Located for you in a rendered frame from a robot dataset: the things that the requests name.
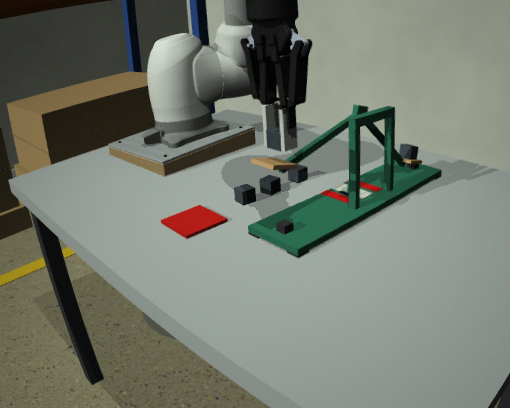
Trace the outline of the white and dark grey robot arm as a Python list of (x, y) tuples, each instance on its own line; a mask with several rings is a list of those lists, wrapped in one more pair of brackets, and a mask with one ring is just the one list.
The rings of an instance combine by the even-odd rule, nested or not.
[(225, 21), (215, 43), (180, 33), (155, 42), (147, 80), (155, 126), (144, 143), (178, 148), (229, 130), (212, 119), (210, 104), (220, 99), (251, 95), (241, 39), (251, 35), (246, 0), (224, 0)]

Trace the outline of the flat red square plate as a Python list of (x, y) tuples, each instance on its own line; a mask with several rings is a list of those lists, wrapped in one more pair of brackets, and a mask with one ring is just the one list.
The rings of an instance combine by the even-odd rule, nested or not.
[(227, 218), (201, 205), (161, 220), (163, 225), (186, 239), (226, 222)]

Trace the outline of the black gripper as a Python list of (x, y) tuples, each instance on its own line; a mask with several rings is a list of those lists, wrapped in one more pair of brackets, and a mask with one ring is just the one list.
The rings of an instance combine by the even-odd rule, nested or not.
[(298, 35), (297, 0), (246, 0), (246, 12), (253, 26), (251, 35), (240, 43), (252, 97), (262, 104), (264, 146), (266, 130), (280, 126), (281, 151), (285, 152), (298, 147), (296, 105), (306, 101), (312, 41)]

